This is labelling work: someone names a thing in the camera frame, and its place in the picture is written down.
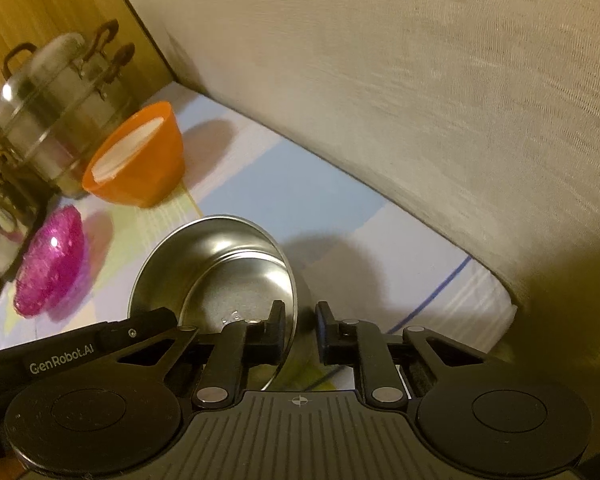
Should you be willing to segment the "person left hand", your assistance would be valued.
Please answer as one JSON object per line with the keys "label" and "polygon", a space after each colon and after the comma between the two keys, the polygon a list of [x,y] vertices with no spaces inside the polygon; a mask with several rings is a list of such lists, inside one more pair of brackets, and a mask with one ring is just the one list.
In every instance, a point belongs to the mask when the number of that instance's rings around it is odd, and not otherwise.
{"label": "person left hand", "polygon": [[25,472],[16,458],[0,458],[0,480],[18,480]]}

